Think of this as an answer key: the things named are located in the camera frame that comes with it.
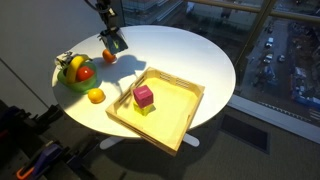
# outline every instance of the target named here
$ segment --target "pink cube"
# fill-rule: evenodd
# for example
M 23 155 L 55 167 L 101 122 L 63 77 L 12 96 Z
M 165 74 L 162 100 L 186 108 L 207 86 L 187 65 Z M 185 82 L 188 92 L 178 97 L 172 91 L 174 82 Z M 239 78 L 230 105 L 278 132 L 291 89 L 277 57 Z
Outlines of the pink cube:
M 153 93 L 147 85 L 134 89 L 133 96 L 140 108 L 144 108 L 153 103 Z

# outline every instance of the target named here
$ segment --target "round white table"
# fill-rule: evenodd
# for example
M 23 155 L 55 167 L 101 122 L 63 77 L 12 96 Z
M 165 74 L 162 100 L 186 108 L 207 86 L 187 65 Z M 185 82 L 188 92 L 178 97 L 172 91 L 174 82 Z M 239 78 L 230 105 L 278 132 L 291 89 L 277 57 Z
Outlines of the round white table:
M 95 131 L 123 138 L 136 133 L 108 118 L 105 110 L 148 67 L 205 86 L 204 95 L 190 125 L 195 128 L 215 116 L 229 101 L 235 88 L 235 70 L 228 56 L 211 41 L 189 31 L 165 26 L 121 28 L 129 48 L 117 53 L 117 62 L 107 64 L 105 49 L 97 36 L 89 37 L 70 51 L 87 54 L 97 67 L 98 82 L 106 99 L 92 104 L 86 95 L 72 92 L 52 77 L 54 95 L 61 108 L 75 121 Z

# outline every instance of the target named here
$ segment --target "wooden tray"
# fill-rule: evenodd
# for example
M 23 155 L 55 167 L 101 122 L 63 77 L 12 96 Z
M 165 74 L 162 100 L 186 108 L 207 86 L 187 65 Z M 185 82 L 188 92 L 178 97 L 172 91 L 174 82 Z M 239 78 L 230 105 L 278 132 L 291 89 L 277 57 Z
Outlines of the wooden tray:
M 132 90 L 147 85 L 153 108 L 147 116 L 134 110 Z M 201 101 L 204 86 L 148 68 L 107 109 L 108 116 L 175 156 Z

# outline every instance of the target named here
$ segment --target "green bowl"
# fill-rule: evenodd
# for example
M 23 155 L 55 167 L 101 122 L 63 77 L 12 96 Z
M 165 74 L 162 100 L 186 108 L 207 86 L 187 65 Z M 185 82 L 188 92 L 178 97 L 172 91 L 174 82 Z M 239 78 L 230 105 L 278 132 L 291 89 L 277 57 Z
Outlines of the green bowl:
M 71 89 L 71 90 L 73 90 L 75 92 L 79 92 L 79 93 L 87 93 L 88 90 L 93 88 L 93 86 L 97 82 L 96 66 L 94 64 L 90 63 L 90 62 L 85 62 L 81 66 L 88 66 L 90 69 L 92 69 L 94 71 L 94 75 L 91 76 L 89 79 L 87 79 L 85 81 L 69 84 L 69 83 L 67 83 L 66 76 L 63 73 L 66 68 L 63 68 L 58 73 L 58 77 L 57 78 L 58 78 L 59 82 L 61 82 L 65 86 L 67 86 L 69 89 Z

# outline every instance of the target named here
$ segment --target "red apple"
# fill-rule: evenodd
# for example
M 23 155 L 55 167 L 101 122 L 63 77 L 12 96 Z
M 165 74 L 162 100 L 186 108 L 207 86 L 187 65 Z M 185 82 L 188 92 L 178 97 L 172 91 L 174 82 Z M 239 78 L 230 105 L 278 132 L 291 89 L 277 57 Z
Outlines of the red apple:
M 94 75 L 94 71 L 88 66 L 82 66 L 77 71 L 77 80 L 85 81 Z

